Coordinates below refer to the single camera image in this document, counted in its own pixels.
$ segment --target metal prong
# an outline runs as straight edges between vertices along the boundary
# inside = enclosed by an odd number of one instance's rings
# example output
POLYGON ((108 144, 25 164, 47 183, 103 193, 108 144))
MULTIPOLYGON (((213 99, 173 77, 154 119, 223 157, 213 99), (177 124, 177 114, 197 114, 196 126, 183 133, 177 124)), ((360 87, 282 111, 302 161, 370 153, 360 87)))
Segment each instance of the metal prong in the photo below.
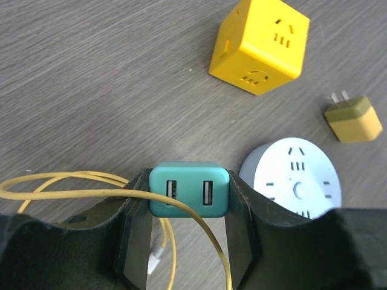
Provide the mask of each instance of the metal prong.
POLYGON ((343 95, 343 98, 344 98, 346 101, 349 101, 349 100, 350 100, 350 97, 348 96, 348 94, 346 93, 346 91, 341 91, 341 94, 343 95))
POLYGON ((334 101, 335 104, 339 102, 339 99, 337 98, 336 94, 332 93, 331 94, 331 99, 334 101))

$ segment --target power adapter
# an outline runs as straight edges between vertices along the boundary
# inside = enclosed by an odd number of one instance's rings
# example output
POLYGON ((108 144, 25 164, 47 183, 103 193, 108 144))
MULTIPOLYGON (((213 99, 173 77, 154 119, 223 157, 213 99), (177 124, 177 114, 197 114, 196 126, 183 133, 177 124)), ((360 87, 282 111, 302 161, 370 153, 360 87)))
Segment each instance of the power adapter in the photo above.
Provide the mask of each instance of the power adapter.
MULTIPOLYGON (((188 205, 202 218, 220 218, 227 213, 229 183, 227 170, 210 162, 162 162, 149 176, 151 192, 188 205)), ((159 218, 190 217, 163 202, 150 201, 149 208, 159 218)))
POLYGON ((337 139, 343 143, 375 140, 383 127, 368 97, 349 98, 345 91, 342 95, 344 101, 331 94, 335 104, 324 112, 337 139))

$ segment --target outlet holes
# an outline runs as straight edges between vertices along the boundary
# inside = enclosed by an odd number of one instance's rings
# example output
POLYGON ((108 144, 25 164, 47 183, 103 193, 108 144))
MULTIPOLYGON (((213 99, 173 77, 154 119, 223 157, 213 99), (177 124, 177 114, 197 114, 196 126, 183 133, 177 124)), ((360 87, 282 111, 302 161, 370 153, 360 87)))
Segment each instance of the outlet holes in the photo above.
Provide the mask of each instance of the outlet holes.
POLYGON ((177 183, 176 180, 167 180, 167 192, 168 198, 176 199, 177 183))
POLYGON ((244 76, 241 78, 241 81, 242 82, 246 82, 248 83, 249 85, 253 85, 253 86, 256 86, 259 84, 259 81, 255 80, 255 79, 251 79, 250 77, 248 76, 244 76))
POLYGON ((301 162, 301 166, 300 166, 300 163, 296 162, 296 167, 294 167, 294 162, 291 162, 290 168, 291 168, 291 171, 294 171, 295 169, 297 171, 300 171, 300 170, 305 171, 305 164, 303 162, 301 162))
POLYGON ((296 211, 296 214, 298 214, 299 216, 303 216, 305 218, 309 218, 310 219, 310 211, 308 210, 307 212, 304 212, 304 211, 296 211))
MULTIPOLYGON (((274 34, 274 41, 277 41, 277 39, 278 39, 278 33, 275 33, 274 34)), ((281 38, 279 40, 279 44, 284 45, 284 41, 285 41, 285 37, 281 36, 281 38)), ((286 48, 290 48, 290 40, 286 40, 285 46, 286 46, 286 48)))
POLYGON ((212 181, 203 182, 203 205, 212 205, 212 181))
POLYGON ((223 53, 222 55, 220 55, 220 58, 222 59, 230 50, 230 41, 229 40, 226 40, 226 42, 224 43, 224 48, 223 48, 223 53))

